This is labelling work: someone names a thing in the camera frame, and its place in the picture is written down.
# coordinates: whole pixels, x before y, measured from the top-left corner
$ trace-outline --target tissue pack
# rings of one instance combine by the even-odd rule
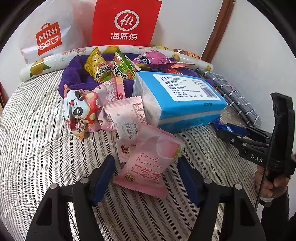
[[[137,72],[133,96],[141,96],[146,120],[170,133],[209,124],[227,106],[203,79],[178,74]]]

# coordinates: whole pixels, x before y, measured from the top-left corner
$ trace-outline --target miniso shopping bag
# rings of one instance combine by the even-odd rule
[[[47,0],[24,21],[21,53],[32,63],[52,54],[86,47],[77,24],[77,0]]]

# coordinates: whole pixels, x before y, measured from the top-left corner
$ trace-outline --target hi logo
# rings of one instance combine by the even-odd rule
[[[251,159],[254,159],[255,161],[258,161],[258,162],[262,162],[262,158],[260,158],[258,160],[258,157],[255,158],[255,155],[254,154],[251,155]]]
[[[134,11],[125,10],[116,15],[114,19],[116,28],[121,31],[131,31],[139,24],[139,16]]]

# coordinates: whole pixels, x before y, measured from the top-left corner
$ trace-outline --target mattress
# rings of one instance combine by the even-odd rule
[[[21,83],[0,116],[0,218],[15,240],[25,240],[35,211],[51,183],[73,184],[101,165],[107,155],[119,163],[117,133],[100,130],[80,141],[65,124],[58,86],[63,70]],[[230,108],[222,120],[243,121]],[[181,152],[191,166],[219,185],[240,183],[255,202],[256,165],[239,157],[219,140],[209,125],[176,134],[185,141]],[[111,182],[93,208],[105,240],[187,240],[198,208],[188,199],[176,163],[164,172],[166,200],[131,191]],[[218,240],[224,207],[219,205],[212,240]],[[74,240],[79,239],[73,205],[68,204]]]

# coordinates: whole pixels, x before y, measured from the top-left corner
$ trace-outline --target lemon print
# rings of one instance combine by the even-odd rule
[[[41,74],[45,69],[50,69],[50,67],[44,64],[44,59],[35,61],[30,68],[30,77]]]
[[[205,70],[206,70],[206,71],[211,71],[211,66],[208,65],[208,66],[205,68]]]
[[[109,45],[103,53],[115,53],[119,49],[116,45]]]
[[[172,58],[174,58],[175,60],[177,60],[178,62],[180,62],[180,56],[177,55],[176,53],[173,53]]]

